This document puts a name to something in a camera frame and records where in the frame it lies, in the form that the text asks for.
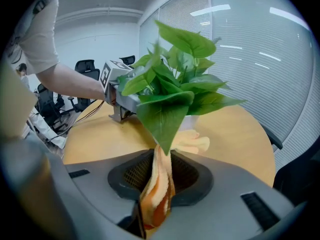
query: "gray device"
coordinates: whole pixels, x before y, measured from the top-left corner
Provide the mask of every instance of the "gray device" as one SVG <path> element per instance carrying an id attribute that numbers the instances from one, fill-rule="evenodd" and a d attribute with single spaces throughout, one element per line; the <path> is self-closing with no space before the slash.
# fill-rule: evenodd
<path id="1" fill-rule="evenodd" d="M 130 69 L 113 64 L 121 72 L 106 64 L 100 81 L 106 101 L 114 106 L 112 118 L 120 122 L 136 112 L 139 99 L 117 90 L 115 78 Z M 151 177 L 153 149 L 67 165 L 46 150 L 25 139 L 14 140 L 3 145 L 0 158 L 10 188 L 48 234 L 79 240 L 146 237 L 140 193 Z M 152 240 L 275 239 L 306 205 L 294 207 L 236 165 L 175 151 L 171 162 L 176 195 Z"/>

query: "person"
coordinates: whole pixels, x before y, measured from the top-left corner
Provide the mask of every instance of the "person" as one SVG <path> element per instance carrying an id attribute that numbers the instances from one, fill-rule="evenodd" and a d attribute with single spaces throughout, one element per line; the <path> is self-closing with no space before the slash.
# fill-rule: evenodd
<path id="1" fill-rule="evenodd" d="M 26 60 L 27 74 L 35 74 L 47 89 L 55 93 L 72 97 L 104 100 L 105 94 L 99 81 L 74 71 L 59 60 L 54 40 L 58 6 L 58 0 L 34 1 L 14 29 L 13 35 L 5 49 L 4 57 L 9 64 L 14 64 L 19 61 L 23 52 Z M 9 117 L 1 122 L 1 130 L 8 132 L 8 136 L 12 137 L 12 125 L 17 125 L 18 123 L 15 122 L 13 116 L 11 119 Z M 30 128 L 25 124 L 21 137 L 27 138 L 28 135 L 32 134 Z"/>
<path id="2" fill-rule="evenodd" d="M 25 63 L 21 63 L 16 68 L 16 73 L 20 76 L 21 81 L 24 85 L 30 89 L 29 80 L 27 77 L 27 65 Z M 30 123 L 35 126 L 38 131 L 45 136 L 48 140 L 50 140 L 54 145 L 58 146 L 60 149 L 64 149 L 66 145 L 66 138 L 62 136 L 58 136 L 46 123 L 44 118 L 40 115 L 38 110 L 33 107 L 32 111 L 29 115 Z"/>

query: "white t-shirt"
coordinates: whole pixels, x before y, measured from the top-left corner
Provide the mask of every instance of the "white t-shirt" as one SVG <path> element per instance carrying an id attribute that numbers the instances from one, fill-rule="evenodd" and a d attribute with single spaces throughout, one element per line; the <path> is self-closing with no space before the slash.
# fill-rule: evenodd
<path id="1" fill-rule="evenodd" d="M 39 8 L 39 12 L 33 15 L 35 5 Z M 59 63 L 54 39 L 58 6 L 58 0 L 35 1 L 14 30 L 11 46 L 17 41 L 23 50 L 28 75 L 38 74 Z M 21 137 L 25 138 L 29 131 L 29 126 L 25 124 Z"/>

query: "artificial plant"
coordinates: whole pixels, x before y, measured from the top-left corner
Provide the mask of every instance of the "artificial plant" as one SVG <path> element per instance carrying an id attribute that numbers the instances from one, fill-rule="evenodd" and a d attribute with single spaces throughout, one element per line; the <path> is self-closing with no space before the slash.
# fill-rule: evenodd
<path id="1" fill-rule="evenodd" d="M 215 43 L 199 33 L 173 28 L 155 21 L 159 35 L 173 46 L 167 51 L 154 44 L 134 69 L 118 78 L 123 96 L 137 94 L 136 115 L 167 155 L 187 115 L 204 115 L 245 100 L 227 97 L 218 89 L 227 82 L 205 74 L 214 62 L 206 59 L 216 51 Z"/>

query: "table surface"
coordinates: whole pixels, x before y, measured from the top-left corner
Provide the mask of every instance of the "table surface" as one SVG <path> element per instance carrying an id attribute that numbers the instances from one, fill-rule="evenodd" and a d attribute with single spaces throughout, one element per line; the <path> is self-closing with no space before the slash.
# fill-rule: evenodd
<path id="1" fill-rule="evenodd" d="M 78 119 L 100 103 L 91 104 Z M 112 106 L 103 103 L 93 116 L 71 128 L 64 148 L 64 164 L 103 160 L 156 146 L 136 116 L 119 123 L 109 117 L 113 112 Z M 209 149 L 201 156 L 242 167 L 269 186 L 273 185 L 276 166 L 272 146 L 258 121 L 244 108 L 227 106 L 201 115 L 195 130 L 200 137 L 210 139 Z"/>

